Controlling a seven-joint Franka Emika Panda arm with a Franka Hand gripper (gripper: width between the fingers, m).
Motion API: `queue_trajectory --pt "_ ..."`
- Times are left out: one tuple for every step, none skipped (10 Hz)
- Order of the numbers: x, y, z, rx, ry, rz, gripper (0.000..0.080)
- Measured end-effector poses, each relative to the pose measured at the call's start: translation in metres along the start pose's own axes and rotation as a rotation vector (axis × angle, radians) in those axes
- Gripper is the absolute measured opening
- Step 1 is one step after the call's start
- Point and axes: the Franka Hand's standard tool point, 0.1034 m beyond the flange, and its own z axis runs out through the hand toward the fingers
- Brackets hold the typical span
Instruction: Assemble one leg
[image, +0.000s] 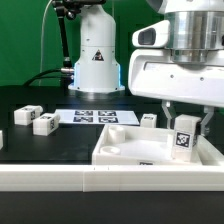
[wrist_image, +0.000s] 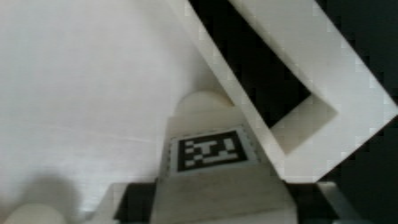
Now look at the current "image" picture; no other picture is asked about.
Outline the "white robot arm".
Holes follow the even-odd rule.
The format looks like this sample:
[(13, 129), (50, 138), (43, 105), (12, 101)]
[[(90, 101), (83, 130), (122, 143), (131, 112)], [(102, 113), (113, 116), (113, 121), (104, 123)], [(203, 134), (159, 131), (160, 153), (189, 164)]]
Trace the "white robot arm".
[[(224, 0), (146, 0), (164, 19), (136, 31), (128, 87), (137, 96), (204, 105), (207, 124), (224, 108)], [(115, 24), (100, 6), (82, 10), (81, 52), (74, 65), (78, 93), (121, 90)]]

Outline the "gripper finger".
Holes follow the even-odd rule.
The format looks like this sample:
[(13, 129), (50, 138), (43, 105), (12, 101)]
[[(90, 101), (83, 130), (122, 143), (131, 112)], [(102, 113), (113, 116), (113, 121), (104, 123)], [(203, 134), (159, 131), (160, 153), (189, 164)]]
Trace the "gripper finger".
[(175, 108), (172, 101), (163, 100), (162, 109), (167, 119), (167, 128), (172, 128), (173, 119), (176, 117)]
[(201, 121), (201, 135), (207, 136), (210, 132), (209, 123), (214, 116), (214, 107), (204, 106), (203, 117)]

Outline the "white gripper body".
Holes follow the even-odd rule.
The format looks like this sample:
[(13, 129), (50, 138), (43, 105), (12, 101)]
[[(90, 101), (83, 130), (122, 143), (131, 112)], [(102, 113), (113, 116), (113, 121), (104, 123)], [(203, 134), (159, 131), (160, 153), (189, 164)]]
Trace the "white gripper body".
[(167, 101), (224, 107), (224, 49), (209, 51), (205, 63), (177, 63), (165, 49), (167, 20), (137, 30), (129, 62), (128, 87), (133, 95)]

